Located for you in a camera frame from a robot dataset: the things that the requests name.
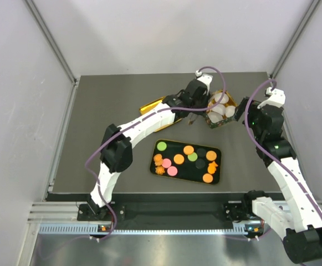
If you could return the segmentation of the green christmas cookie tin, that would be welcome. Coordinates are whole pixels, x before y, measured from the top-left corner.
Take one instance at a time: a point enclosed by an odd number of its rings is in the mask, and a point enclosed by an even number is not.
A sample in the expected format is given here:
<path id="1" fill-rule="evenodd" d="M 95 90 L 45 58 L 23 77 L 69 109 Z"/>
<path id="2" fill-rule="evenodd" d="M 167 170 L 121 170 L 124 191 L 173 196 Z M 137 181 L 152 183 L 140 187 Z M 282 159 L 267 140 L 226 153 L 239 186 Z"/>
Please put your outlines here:
<path id="1" fill-rule="evenodd" d="M 205 120 L 211 129 L 221 127 L 231 122 L 234 118 L 236 107 L 238 106 L 228 92 L 225 92 L 223 98 L 218 104 L 217 102 L 221 98 L 222 93 L 222 90 L 215 91 L 208 102 L 208 107 L 210 109 L 206 111 Z"/>

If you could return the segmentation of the metal tongs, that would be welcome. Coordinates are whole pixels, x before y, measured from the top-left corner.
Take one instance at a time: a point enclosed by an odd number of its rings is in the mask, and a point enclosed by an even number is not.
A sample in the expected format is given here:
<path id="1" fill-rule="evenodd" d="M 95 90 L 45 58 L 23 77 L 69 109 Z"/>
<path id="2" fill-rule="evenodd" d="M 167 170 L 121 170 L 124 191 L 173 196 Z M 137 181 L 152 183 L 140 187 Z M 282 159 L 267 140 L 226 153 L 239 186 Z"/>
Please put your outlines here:
<path id="1" fill-rule="evenodd" d="M 201 116 L 202 114 L 200 112 L 191 112 L 189 115 L 188 125 L 193 125 L 194 122 Z"/>

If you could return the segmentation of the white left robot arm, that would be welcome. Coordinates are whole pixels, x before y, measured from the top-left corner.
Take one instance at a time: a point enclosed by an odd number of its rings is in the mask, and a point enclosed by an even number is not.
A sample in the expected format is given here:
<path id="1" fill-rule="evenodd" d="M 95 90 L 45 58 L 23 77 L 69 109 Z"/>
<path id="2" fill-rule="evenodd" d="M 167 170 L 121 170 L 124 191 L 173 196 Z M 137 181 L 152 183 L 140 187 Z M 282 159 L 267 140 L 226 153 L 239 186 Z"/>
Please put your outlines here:
<path id="1" fill-rule="evenodd" d="M 92 192 L 90 213 L 96 219 L 104 219 L 110 212 L 112 193 L 120 174 L 133 162 L 133 148 L 153 132 L 168 127 L 189 114 L 203 114 L 208 110 L 210 84 L 213 77 L 201 72 L 178 94 L 166 96 L 149 112 L 126 124 L 111 124 L 104 133 L 101 146 L 90 156 L 85 168 L 96 184 Z"/>

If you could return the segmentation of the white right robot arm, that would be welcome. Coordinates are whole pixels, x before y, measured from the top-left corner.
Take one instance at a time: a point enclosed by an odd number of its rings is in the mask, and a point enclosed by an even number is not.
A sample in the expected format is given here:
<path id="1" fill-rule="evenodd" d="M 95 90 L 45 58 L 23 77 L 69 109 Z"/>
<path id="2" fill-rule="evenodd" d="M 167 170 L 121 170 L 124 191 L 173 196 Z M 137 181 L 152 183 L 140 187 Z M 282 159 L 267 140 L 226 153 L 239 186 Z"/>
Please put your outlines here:
<path id="1" fill-rule="evenodd" d="M 266 99 L 244 98 L 236 115 L 244 116 L 247 133 L 258 156 L 274 177 L 289 207 L 286 213 L 263 191 L 244 195 L 242 213 L 265 221 L 279 236 L 289 259 L 304 264 L 322 259 L 322 209 L 302 175 L 297 155 L 282 135 L 285 93 L 267 87 Z"/>

